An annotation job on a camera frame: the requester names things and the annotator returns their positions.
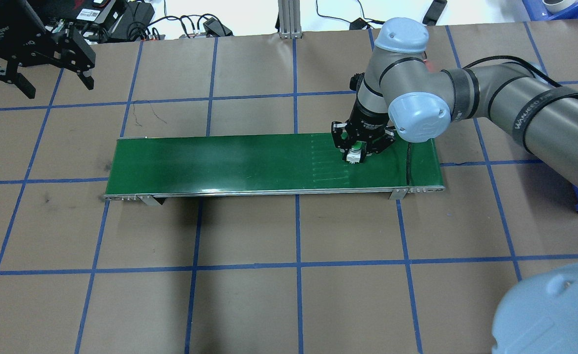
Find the green conveyor belt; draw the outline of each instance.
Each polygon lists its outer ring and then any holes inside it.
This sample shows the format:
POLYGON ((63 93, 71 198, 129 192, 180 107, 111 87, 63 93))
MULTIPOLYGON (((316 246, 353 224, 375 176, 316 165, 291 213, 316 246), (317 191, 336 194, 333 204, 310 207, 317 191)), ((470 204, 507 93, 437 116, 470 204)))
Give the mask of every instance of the green conveyor belt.
POLYGON ((397 139, 365 163, 349 164, 330 134, 120 139, 105 197, 443 189, 433 139, 413 144, 410 185, 406 148, 397 139))

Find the electrical cable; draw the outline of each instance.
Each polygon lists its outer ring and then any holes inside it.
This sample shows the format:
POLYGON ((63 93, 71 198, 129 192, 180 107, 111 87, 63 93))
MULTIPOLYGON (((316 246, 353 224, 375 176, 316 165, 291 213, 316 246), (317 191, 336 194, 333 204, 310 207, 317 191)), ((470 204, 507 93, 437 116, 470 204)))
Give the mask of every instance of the electrical cable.
MULTIPOLYGON (((374 23, 377 25, 383 25, 383 23, 385 23, 384 21, 374 20, 373 18, 366 18, 366 15, 363 11, 363 4, 361 4, 361 0, 357 0, 357 2, 359 3, 359 9, 361 9, 361 17, 360 18, 361 18, 361 20, 364 20, 366 23, 368 23, 368 26, 370 26, 369 23, 374 23)), ((323 18, 330 18, 332 20, 339 20, 339 21, 347 22, 349 24, 352 23, 348 20, 344 20, 343 18, 321 14, 318 0, 316 0, 316 14, 318 14, 318 16, 323 17, 323 18)))
POLYGON ((411 185, 411 143, 407 143, 407 158, 406 158, 406 182, 411 185))
POLYGON ((156 27, 151 29, 151 34, 154 37, 154 40, 160 40, 160 32, 158 31, 158 29, 156 27))
POLYGON ((377 25, 383 25, 383 23, 385 23, 385 21, 374 20, 374 18, 367 18, 366 14, 363 12, 363 4, 361 4, 361 0, 357 0, 357 2, 359 3, 359 8, 361 9, 361 18, 363 18, 364 21, 368 23, 375 23, 377 25))
POLYGON ((499 60, 499 59, 513 60, 518 65, 520 65, 520 66, 524 67, 525 69, 529 70, 530 72, 533 72, 534 74, 538 75, 541 79, 545 80, 549 85, 552 85, 552 87, 555 87, 555 88, 562 87, 561 84, 554 81, 552 78, 547 76, 547 74, 540 71, 537 67, 532 65, 530 62, 526 61, 523 58, 518 58, 515 56, 491 56, 491 57, 481 58, 479 60, 475 60, 472 63, 469 63, 469 65, 466 65, 462 69, 468 69, 468 68, 474 67, 475 65, 483 63, 483 62, 488 62, 491 60, 499 60))
POLYGON ((351 23, 348 20, 344 20, 343 18, 339 18, 339 17, 334 17, 334 16, 326 16, 324 14, 320 14, 320 7, 318 5, 318 0, 316 0, 316 14, 318 14, 318 16, 323 17, 323 18, 330 18, 332 20, 339 20, 339 21, 343 21, 343 22, 347 22, 347 23, 351 23))

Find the table surface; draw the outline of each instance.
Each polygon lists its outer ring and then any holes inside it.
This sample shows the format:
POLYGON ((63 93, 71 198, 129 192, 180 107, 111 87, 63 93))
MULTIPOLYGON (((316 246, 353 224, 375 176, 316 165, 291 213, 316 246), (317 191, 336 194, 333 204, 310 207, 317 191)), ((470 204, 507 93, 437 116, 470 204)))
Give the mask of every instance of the table surface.
MULTIPOLYGON (((428 30, 432 70, 514 55, 578 90, 578 20, 428 30)), ((121 137, 329 133, 376 35, 96 45, 94 90, 0 83, 0 353, 491 352, 503 294, 578 262, 578 215, 487 119, 435 140, 446 190, 401 201, 103 198, 121 137)))

